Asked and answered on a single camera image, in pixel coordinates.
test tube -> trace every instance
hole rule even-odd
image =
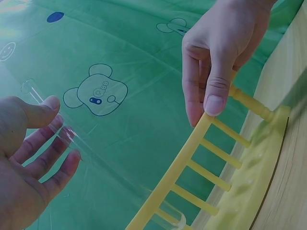
[[[29,79],[22,84],[21,92],[23,95],[22,99],[30,96],[28,100],[34,101],[37,104],[41,104],[45,99],[33,79]],[[63,111],[60,111],[59,114],[63,117],[63,126],[70,127],[69,124],[72,124],[72,121],[69,120],[68,116],[66,116]],[[85,163],[90,164],[92,168],[98,170],[98,173],[104,172],[109,175],[109,179],[112,181],[112,184],[116,186],[116,188],[132,194],[132,204],[137,208],[141,208],[142,204],[145,202],[146,198],[151,192],[149,189],[143,187],[132,178],[129,178],[127,173],[123,173],[118,165],[114,164],[113,162],[105,162],[81,138],[81,136],[85,137],[81,130],[75,131],[72,129],[67,129],[67,131],[73,134],[73,136],[71,136],[69,132],[66,133],[69,139],[68,141],[59,135],[59,131],[53,127],[52,124],[50,124],[49,127],[55,133],[55,135],[68,146],[68,148],[78,149],[81,152],[82,159]],[[153,214],[150,222],[156,223],[158,226],[165,230],[183,230],[186,227],[185,216],[165,201]]]

knuckle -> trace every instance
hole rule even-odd
[[[60,190],[63,187],[63,179],[59,174],[56,174],[52,177],[52,181],[55,184],[55,186]]]
[[[48,161],[44,157],[39,157],[37,160],[38,164],[43,168],[44,172],[47,172],[49,170]]]
[[[31,155],[30,153],[34,151],[33,144],[27,139],[24,140],[23,148],[25,149],[25,152],[27,153],[28,156],[30,156]]]
[[[221,90],[227,90],[229,88],[230,81],[221,77],[210,77],[207,82],[207,86],[218,88]]]

smiley face print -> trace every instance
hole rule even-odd
[[[14,53],[15,48],[16,48],[16,43],[14,42],[10,42],[5,47],[3,47],[2,50],[0,51],[0,62],[9,59]]]

bear face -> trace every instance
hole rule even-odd
[[[95,65],[79,87],[69,89],[64,93],[64,103],[69,108],[78,108],[85,105],[94,115],[105,116],[116,110],[128,94],[127,86],[108,76],[97,73],[98,69],[106,70],[106,66]]]

